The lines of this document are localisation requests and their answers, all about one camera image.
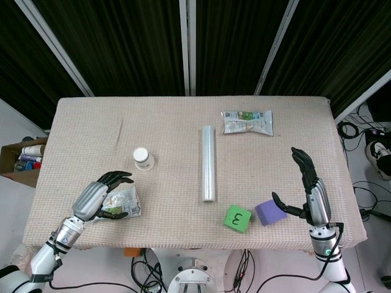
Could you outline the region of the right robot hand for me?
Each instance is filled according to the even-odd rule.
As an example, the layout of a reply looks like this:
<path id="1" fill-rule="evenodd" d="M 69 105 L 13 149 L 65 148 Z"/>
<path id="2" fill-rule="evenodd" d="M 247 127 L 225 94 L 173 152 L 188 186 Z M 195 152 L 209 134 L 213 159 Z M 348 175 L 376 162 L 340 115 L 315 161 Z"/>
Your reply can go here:
<path id="1" fill-rule="evenodd" d="M 305 219 L 311 226 L 328 226 L 331 222 L 331 207 L 325 184 L 318 177 L 311 157 L 304 150 L 291 147 L 291 152 L 302 174 L 306 202 L 302 208 L 286 205 L 275 192 L 272 192 L 272 199 L 281 211 Z"/>

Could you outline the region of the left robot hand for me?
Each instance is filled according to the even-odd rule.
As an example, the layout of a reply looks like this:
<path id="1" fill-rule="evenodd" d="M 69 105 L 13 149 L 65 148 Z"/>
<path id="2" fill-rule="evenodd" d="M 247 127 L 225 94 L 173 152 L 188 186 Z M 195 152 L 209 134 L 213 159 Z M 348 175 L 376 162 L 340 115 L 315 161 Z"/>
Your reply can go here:
<path id="1" fill-rule="evenodd" d="M 128 213 L 113 214 L 103 210 L 103 202 L 107 195 L 122 183 L 133 183 L 132 174 L 124 171 L 112 171 L 102 175 L 97 181 L 90 183 L 74 202 L 73 214 L 85 221 L 95 218 L 119 220 L 125 218 Z"/>

